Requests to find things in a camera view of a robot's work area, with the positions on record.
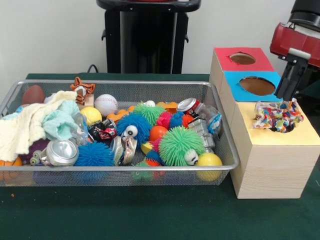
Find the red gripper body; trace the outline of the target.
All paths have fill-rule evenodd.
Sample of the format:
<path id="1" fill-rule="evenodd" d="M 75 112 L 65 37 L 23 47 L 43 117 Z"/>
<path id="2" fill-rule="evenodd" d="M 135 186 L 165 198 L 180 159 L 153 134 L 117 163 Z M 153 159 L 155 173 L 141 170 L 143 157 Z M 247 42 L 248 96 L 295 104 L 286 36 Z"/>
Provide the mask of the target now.
<path id="1" fill-rule="evenodd" d="M 270 52 L 284 56 L 295 55 L 308 60 L 314 67 L 320 66 L 320 33 L 291 22 L 281 22 L 274 30 Z"/>

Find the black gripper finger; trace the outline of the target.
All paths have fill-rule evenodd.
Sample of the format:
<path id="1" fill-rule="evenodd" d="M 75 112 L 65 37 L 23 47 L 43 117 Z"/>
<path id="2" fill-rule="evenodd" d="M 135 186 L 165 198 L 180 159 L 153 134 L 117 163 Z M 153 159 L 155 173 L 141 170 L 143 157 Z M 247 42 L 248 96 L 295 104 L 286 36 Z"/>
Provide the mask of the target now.
<path id="1" fill-rule="evenodd" d="M 288 65 L 287 74 L 285 77 L 286 86 L 284 91 L 284 100 L 290 101 L 293 97 L 293 94 L 296 92 L 296 89 L 305 74 L 307 66 L 302 66 L 299 64 Z"/>
<path id="2" fill-rule="evenodd" d="M 292 83 L 292 75 L 294 71 L 294 64 L 292 62 L 288 62 L 283 75 L 281 77 L 281 80 L 275 90 L 274 95 L 278 99 L 283 99 L 283 100 L 290 100 L 291 95 L 292 95 L 292 90 L 290 90 L 291 83 Z"/>

